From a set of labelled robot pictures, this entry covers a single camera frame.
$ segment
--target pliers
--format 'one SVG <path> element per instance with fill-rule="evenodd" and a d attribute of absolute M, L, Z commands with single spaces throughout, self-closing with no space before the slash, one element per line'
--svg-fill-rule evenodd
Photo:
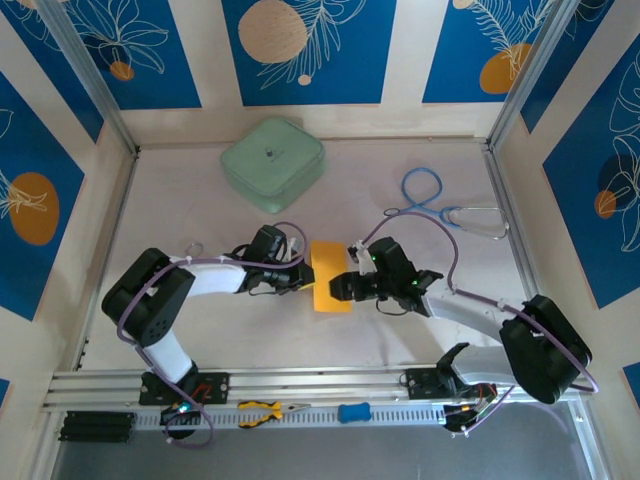
<path fill-rule="evenodd" d="M 302 410 L 309 407 L 311 407 L 310 403 L 282 404 L 280 402 L 267 403 L 267 402 L 259 402 L 256 400 L 250 400 L 248 402 L 240 402 L 238 403 L 238 408 L 240 410 L 245 410 L 249 408 L 264 408 L 266 410 L 271 410 L 271 411 L 259 420 L 254 420 L 253 422 L 241 422 L 238 424 L 238 426 L 240 428 L 255 428 L 271 420 L 282 420 L 282 417 L 284 417 L 286 413 L 297 412 L 298 410 Z"/>

